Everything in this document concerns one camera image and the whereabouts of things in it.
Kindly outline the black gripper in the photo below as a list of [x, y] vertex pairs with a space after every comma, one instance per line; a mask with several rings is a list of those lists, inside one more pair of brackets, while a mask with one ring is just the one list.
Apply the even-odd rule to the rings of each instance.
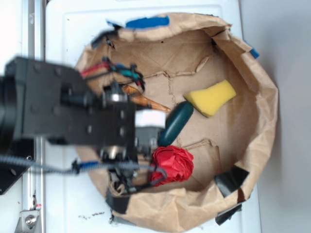
[[135, 104], [122, 85], [112, 82], [100, 95], [108, 114], [103, 123], [102, 143], [98, 147], [103, 161], [137, 161], [140, 154], [151, 159], [166, 113]]

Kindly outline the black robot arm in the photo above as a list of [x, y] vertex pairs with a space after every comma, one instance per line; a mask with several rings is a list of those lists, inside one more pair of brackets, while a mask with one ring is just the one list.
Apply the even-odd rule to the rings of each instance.
[[70, 67], [17, 57], [0, 79], [0, 150], [42, 136], [51, 144], [90, 147], [102, 158], [150, 155], [166, 115], [131, 101], [116, 81], [96, 94]]

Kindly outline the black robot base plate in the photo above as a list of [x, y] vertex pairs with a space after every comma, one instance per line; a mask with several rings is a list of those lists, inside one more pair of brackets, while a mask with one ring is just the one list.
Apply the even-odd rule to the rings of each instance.
[[[33, 139], [22, 139], [11, 144], [10, 149], [0, 157], [10, 155], [25, 161], [35, 158], [35, 142]], [[4, 195], [29, 169], [29, 166], [0, 163], [0, 194]]]

